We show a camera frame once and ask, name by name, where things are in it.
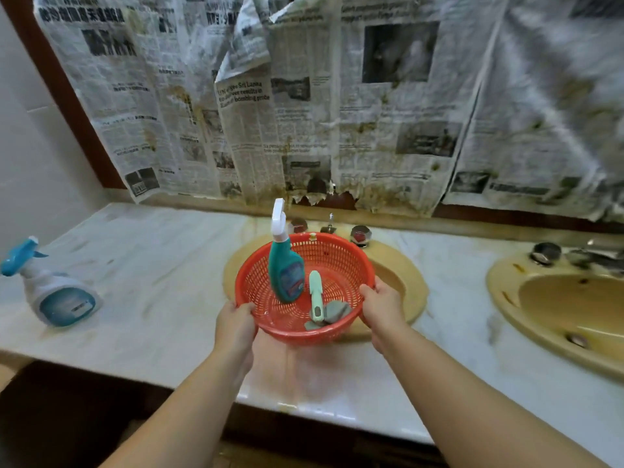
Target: stained newspaper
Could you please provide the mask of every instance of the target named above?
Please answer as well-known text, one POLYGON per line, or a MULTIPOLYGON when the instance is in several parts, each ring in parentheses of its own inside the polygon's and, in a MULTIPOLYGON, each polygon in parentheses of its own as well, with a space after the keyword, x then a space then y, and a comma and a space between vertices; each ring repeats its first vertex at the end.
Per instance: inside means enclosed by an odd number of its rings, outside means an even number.
POLYGON ((510 0, 444 203, 600 218, 624 177, 624 0, 510 0))
POLYGON ((506 0, 34 0, 136 201, 351 191, 428 215, 506 0))

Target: bottle label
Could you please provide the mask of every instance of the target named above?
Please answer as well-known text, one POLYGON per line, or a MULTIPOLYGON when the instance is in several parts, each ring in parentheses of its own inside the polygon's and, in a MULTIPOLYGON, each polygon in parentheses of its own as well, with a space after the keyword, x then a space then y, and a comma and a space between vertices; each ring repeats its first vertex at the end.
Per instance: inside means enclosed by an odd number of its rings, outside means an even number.
POLYGON ((39 311, 52 324, 65 327, 89 315, 96 300, 78 288, 65 288, 53 292, 41 301, 39 311))
POLYGON ((281 288, 284 290, 289 299, 299 297, 303 290, 305 274, 301 263, 293 263, 284 269, 279 275, 281 288))

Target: white marble countertop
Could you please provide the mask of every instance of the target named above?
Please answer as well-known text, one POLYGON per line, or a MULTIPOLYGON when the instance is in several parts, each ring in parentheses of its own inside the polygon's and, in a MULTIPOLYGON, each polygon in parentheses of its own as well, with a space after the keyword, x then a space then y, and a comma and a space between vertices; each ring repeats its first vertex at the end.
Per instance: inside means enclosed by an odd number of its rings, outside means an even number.
MULTIPOLYGON (((267 231, 266 218, 110 204, 45 246, 50 257, 41 261, 92 284, 102 309, 73 327, 48 328, 27 307, 21 279, 3 278, 0 349, 176 387, 212 349, 226 261, 267 231)), ((388 229, 373 237, 400 249, 429 285, 416 329, 606 463, 624 466, 624 384, 542 349, 490 301, 488 268, 530 244, 388 229)), ((260 332, 254 354, 238 402, 432 443, 370 343, 294 348, 260 332)))

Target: white tile wall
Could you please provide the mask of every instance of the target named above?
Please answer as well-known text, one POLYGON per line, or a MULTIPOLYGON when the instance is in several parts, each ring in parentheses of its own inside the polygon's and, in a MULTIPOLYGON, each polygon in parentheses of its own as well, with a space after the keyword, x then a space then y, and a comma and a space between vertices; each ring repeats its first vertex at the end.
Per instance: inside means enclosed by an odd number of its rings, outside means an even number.
POLYGON ((0 254, 28 235, 49 243, 106 203, 0 6, 0 254))

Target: beige sink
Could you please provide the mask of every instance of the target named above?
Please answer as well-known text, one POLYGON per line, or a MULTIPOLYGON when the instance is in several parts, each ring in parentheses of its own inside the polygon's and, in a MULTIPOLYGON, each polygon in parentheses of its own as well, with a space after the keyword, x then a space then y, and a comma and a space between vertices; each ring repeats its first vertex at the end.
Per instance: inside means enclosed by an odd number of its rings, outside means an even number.
POLYGON ((624 280, 581 270, 562 257, 552 267, 526 254, 497 261, 490 294, 512 325, 591 370, 624 379, 624 280))
MULTIPOLYGON (((341 229, 336 232, 337 235, 347 238, 344 233, 345 231, 341 229)), ((223 289, 229 299, 234 300, 234 283, 242 264, 254 251, 271 240, 270 235, 260 236, 232 255, 223 270, 223 289)), ((380 241, 371 240, 363 250, 370 259, 375 274, 401 294, 403 314, 405 320, 411 324, 422 314, 427 304, 429 289, 422 278, 423 275, 401 252, 380 241)), ((365 323, 358 318, 341 336, 341 341, 370 338, 370 332, 365 323)))

